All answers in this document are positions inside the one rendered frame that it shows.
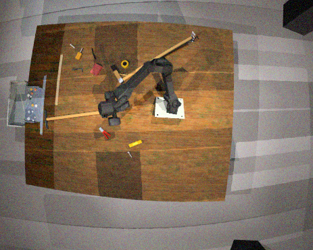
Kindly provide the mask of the red rectangular block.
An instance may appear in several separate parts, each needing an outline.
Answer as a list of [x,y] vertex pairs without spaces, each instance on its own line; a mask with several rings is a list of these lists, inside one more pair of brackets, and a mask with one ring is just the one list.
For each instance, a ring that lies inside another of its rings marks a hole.
[[93,68],[91,69],[90,73],[94,74],[94,75],[98,75],[99,71],[101,70],[101,66],[96,64],[93,66]]

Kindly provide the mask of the yellow ring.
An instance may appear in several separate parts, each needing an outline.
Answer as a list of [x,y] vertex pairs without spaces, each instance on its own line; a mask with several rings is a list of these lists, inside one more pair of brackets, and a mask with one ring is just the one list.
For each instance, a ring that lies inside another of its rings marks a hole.
[[122,65],[123,68],[126,68],[128,66],[128,61],[123,60],[121,65]]

